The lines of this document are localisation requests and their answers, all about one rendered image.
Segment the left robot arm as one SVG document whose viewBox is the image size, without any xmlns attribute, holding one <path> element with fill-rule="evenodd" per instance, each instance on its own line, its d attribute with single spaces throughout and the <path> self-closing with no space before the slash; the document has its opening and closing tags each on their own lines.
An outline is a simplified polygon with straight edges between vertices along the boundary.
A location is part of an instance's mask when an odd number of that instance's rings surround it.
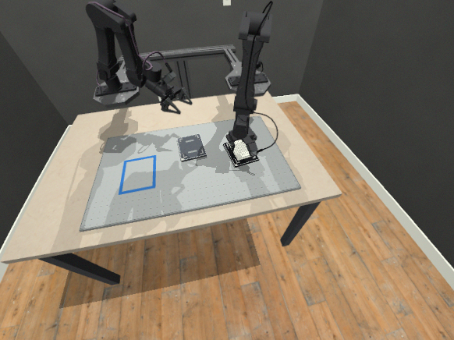
<svg viewBox="0 0 454 340">
<path fill-rule="evenodd" d="M 243 139 L 247 136 L 249 115 L 253 114 L 257 108 L 257 99 L 254 98 L 254 84 L 268 82 L 268 78 L 264 73 L 256 74 L 256 69 L 261 67 L 262 58 L 259 56 L 263 48 L 263 43 L 269 43 L 271 35 L 272 14 L 267 16 L 266 14 L 243 11 L 239 29 L 239 39 L 243 40 L 242 72 L 241 76 L 228 77 L 231 87 L 238 86 L 233 106 L 233 111 L 236 112 L 236 120 L 232 130 L 233 136 L 237 139 Z M 266 18 L 259 29 L 264 16 Z M 258 29 L 259 31 L 254 39 Z M 247 103 L 245 95 L 247 96 Z M 248 109 L 247 104 L 253 112 Z"/>
</svg>

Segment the white well plate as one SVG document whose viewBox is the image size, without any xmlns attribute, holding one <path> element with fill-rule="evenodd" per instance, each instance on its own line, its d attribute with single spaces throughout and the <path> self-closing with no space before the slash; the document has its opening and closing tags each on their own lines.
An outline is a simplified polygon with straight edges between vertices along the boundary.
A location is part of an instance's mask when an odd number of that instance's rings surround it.
<svg viewBox="0 0 454 340">
<path fill-rule="evenodd" d="M 242 140 L 237 140 L 235 141 L 235 148 L 234 148 L 234 155 L 236 156 L 236 159 L 239 161 L 239 160 L 242 160 L 244 158 L 249 158 L 251 157 L 249 155 L 249 152 L 247 150 L 247 146 L 246 144 L 242 141 Z"/>
</svg>

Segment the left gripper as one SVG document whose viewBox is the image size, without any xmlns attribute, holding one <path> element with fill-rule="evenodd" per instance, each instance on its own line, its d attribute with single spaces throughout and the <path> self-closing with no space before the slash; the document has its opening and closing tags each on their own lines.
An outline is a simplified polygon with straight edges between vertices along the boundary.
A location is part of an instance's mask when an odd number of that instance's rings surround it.
<svg viewBox="0 0 454 340">
<path fill-rule="evenodd" d="M 249 125 L 248 125 L 249 127 Z M 230 146 L 232 146 L 232 151 L 234 151 L 235 148 L 235 141 L 237 140 L 242 140 L 248 147 L 250 148 L 250 151 L 255 151 L 257 150 L 257 145 L 255 143 L 255 140 L 257 139 L 256 134 L 254 135 L 254 131 L 249 127 L 247 131 L 247 136 L 243 139 L 237 139 L 233 136 L 232 130 L 229 131 L 229 134 L 226 135 L 226 139 L 228 140 Z"/>
</svg>

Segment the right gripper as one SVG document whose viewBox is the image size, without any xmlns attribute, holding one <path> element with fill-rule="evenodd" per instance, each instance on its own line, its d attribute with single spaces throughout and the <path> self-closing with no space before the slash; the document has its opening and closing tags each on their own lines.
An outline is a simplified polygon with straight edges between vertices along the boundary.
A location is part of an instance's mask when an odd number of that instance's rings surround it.
<svg viewBox="0 0 454 340">
<path fill-rule="evenodd" d="M 170 73 L 170 72 L 169 72 Z M 168 73 L 168 74 L 169 74 Z M 170 86 L 164 82 L 164 78 L 168 75 L 164 75 L 161 77 L 161 84 L 157 85 L 154 89 L 154 93 L 157 94 L 161 98 L 161 110 L 164 112 L 171 112 L 171 113 L 176 113 L 176 114 L 181 114 L 181 111 L 174 105 L 174 103 L 171 101 L 171 99 L 176 98 L 176 95 L 178 94 L 179 99 L 178 101 L 181 101 L 183 103 L 192 105 L 192 101 L 190 100 L 186 89 L 184 87 L 177 87 L 177 86 Z M 183 95 L 186 96 L 188 101 L 183 99 Z M 161 97 L 162 96 L 162 97 Z M 168 109 L 169 105 L 171 105 L 176 111 Z"/>
</svg>

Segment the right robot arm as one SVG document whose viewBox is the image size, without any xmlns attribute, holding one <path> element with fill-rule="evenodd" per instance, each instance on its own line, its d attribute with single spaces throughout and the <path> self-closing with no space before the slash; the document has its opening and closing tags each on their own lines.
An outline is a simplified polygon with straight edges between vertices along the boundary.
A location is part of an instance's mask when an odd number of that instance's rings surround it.
<svg viewBox="0 0 454 340">
<path fill-rule="evenodd" d="M 124 16 L 129 25 L 112 11 Z M 150 71 L 143 70 L 143 63 L 140 56 L 137 55 L 138 48 L 135 47 L 133 26 L 133 22 L 137 20 L 135 13 L 118 0 L 96 0 L 86 5 L 86 12 L 93 21 L 97 36 L 99 78 L 107 84 L 97 87 L 95 96 L 133 91 L 137 87 L 142 88 L 144 84 L 154 92 L 155 87 L 161 84 L 161 65 L 158 62 L 147 60 L 144 68 L 149 69 L 151 64 L 153 67 Z M 119 62 L 115 56 L 115 36 L 122 51 L 129 82 L 120 83 L 116 75 L 119 70 Z"/>
</svg>

